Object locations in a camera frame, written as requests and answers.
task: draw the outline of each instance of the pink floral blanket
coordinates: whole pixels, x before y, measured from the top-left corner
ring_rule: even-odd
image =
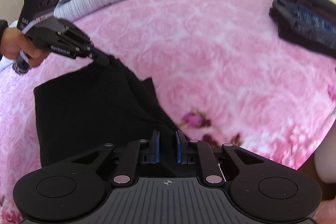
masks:
[[[189,137],[297,169],[333,122],[336,61],[279,39],[271,4],[126,0],[76,24],[139,78],[152,77],[162,108]],[[1,73],[1,224],[20,220],[13,187],[40,167],[33,88],[88,63],[51,55],[25,76]]]

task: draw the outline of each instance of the human hand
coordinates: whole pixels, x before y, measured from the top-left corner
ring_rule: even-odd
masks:
[[[336,199],[322,201],[316,210],[314,219],[318,224],[336,224]]]
[[[20,50],[31,57],[28,64],[32,68],[38,67],[49,55],[48,52],[35,48],[33,43],[19,29],[6,28],[0,43],[0,53],[8,59],[16,59]]]

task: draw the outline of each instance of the sleeve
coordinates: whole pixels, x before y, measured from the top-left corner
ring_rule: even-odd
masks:
[[[0,20],[0,45],[1,45],[2,34],[7,27],[8,27],[7,21],[6,20]]]

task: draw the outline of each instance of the black garment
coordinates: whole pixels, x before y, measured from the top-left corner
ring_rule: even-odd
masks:
[[[165,174],[184,175],[187,169],[177,165],[172,149],[177,126],[144,83],[119,60],[110,59],[107,67],[93,63],[34,90],[42,166],[104,143],[122,147],[150,139],[158,129]]]
[[[325,44],[307,39],[293,32],[292,25],[283,17],[277,9],[271,8],[269,11],[272,19],[278,23],[279,37],[293,44],[305,47],[308,50],[319,52],[327,56],[336,58],[336,49]]]
[[[306,6],[317,15],[336,24],[336,4],[329,0],[287,0]]]
[[[2,35],[3,32],[5,31],[5,29],[8,27],[8,23],[6,20],[0,20],[0,46],[1,46],[1,39],[2,39]]]
[[[318,29],[314,25],[298,19],[291,10],[287,9],[279,0],[273,1],[272,9],[278,12],[276,15],[281,15],[280,25],[283,24],[283,21],[286,21],[286,26],[289,26],[291,32],[336,50],[335,33]]]

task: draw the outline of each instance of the circular pad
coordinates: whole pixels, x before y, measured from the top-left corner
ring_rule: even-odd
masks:
[[[105,197],[103,180],[88,165],[59,163],[25,175],[13,198],[24,217],[68,222],[88,215]]]
[[[76,181],[64,176],[55,176],[41,180],[38,192],[47,198],[61,198],[70,195],[76,189]]]
[[[273,177],[262,180],[259,190],[269,198],[287,199],[297,193],[297,186],[289,179]]]
[[[300,221],[317,209],[321,189],[309,176],[272,163],[241,165],[230,185],[232,201],[265,222]]]

